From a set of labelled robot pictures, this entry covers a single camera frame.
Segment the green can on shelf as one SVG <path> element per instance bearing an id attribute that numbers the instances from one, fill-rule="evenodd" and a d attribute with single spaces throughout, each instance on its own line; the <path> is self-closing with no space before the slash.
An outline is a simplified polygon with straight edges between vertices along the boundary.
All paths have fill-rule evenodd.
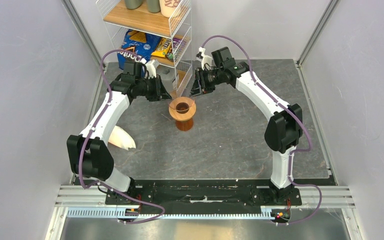
<path id="1" fill-rule="evenodd" d="M 124 4 L 128 10 L 135 10 L 143 4 L 143 0 L 124 0 Z"/>

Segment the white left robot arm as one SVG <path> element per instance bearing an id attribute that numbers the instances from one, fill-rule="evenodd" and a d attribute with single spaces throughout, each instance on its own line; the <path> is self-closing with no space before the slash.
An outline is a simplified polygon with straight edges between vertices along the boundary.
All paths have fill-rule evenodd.
<path id="1" fill-rule="evenodd" d="M 134 99 L 143 96 L 149 102 L 157 102 L 172 98 L 157 74 L 159 64 L 155 59 L 126 61 L 123 72 L 108 85 L 104 102 L 91 122 L 79 135 L 70 135 L 66 141 L 71 171 L 80 178 L 100 181 L 118 190 L 117 197 L 127 205 L 136 200 L 137 191 L 131 187 L 133 179 L 115 168 L 108 143 L 112 136 L 120 133 L 115 143 L 126 150 L 135 148 L 133 138 L 117 127 Z"/>

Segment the wooden ring dripper stand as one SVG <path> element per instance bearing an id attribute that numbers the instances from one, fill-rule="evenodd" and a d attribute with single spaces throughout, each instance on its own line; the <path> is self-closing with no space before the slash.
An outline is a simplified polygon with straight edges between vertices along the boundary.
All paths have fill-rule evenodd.
<path id="1" fill-rule="evenodd" d="M 172 100 L 168 105 L 170 116 L 179 122 L 189 121 L 194 117 L 197 111 L 196 101 L 191 97 L 178 97 Z"/>

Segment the amber glass carafe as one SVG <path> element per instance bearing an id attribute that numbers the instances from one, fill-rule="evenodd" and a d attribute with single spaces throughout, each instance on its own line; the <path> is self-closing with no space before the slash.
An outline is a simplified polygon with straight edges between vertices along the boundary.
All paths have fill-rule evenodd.
<path id="1" fill-rule="evenodd" d="M 194 120 L 192 118 L 186 121 L 176 120 L 175 126 L 178 130 L 187 132 L 194 126 Z"/>

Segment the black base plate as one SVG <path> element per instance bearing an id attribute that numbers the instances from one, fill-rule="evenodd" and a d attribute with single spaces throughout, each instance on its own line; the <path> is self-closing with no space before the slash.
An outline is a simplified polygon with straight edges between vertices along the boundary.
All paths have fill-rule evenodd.
<path id="1" fill-rule="evenodd" d="M 268 179 L 136 180 L 125 194 L 98 187 L 103 206 L 120 220 L 270 219 L 286 223 L 293 208 L 320 208 L 330 179 L 300 179 L 277 189 Z"/>

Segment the white paper coffee filters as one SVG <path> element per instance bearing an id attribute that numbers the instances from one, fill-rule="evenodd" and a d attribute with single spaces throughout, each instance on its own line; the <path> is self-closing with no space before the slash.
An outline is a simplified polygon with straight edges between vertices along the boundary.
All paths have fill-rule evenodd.
<path id="1" fill-rule="evenodd" d="M 134 139 L 122 128 L 122 143 L 123 147 L 121 149 L 129 150 L 135 149 L 136 143 Z"/>

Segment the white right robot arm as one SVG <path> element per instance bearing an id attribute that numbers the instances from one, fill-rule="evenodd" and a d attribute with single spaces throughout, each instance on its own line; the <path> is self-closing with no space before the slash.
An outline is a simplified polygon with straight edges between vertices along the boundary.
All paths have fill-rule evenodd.
<path id="1" fill-rule="evenodd" d="M 269 200 L 280 205 L 289 198 L 286 189 L 292 184 L 292 162 L 288 159 L 296 149 L 303 130 L 302 108 L 290 105 L 275 95 L 255 75 L 250 63 L 237 62 L 228 47 L 215 50 L 211 55 L 200 47 L 196 55 L 200 66 L 194 71 L 194 83 L 190 96 L 212 93 L 217 85 L 228 84 L 243 93 L 267 119 L 264 139 L 272 150 L 271 183 L 275 186 L 268 191 Z"/>

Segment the grey jug on shelf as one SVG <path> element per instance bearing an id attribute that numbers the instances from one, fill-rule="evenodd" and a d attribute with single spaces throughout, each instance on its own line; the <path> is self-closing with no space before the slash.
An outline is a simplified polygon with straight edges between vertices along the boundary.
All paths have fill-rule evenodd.
<path id="1" fill-rule="evenodd" d="M 161 66 L 156 70 L 156 73 L 160 75 L 162 84 L 169 94 L 177 95 L 177 80 L 179 75 L 173 68 Z"/>

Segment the yellow snack bag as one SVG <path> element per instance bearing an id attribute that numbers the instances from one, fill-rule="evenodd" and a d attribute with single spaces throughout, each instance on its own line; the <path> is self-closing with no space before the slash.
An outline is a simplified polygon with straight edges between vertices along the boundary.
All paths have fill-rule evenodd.
<path id="1" fill-rule="evenodd" d="M 181 43 L 182 39 L 174 37 L 173 39 L 161 38 L 155 50 L 151 53 L 152 57 L 165 58 L 174 62 L 173 50 Z"/>

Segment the cream cup on shelf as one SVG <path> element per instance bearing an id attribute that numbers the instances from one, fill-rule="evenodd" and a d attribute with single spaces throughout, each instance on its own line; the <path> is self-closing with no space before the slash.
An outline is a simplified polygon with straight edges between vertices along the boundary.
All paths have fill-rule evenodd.
<path id="1" fill-rule="evenodd" d="M 173 15 L 182 0 L 159 0 L 161 14 L 169 18 Z"/>

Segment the blue Doritos chip bag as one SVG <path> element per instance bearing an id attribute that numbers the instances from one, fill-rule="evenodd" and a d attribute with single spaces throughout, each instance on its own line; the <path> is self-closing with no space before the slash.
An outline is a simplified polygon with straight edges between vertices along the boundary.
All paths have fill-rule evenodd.
<path id="1" fill-rule="evenodd" d="M 120 51 L 117 53 L 119 68 L 121 70 L 124 69 L 126 60 L 140 62 L 141 59 L 145 59 L 149 61 L 161 39 L 160 36 L 154 34 L 129 29 L 124 36 L 120 49 L 133 52 L 139 57 L 125 51 Z"/>

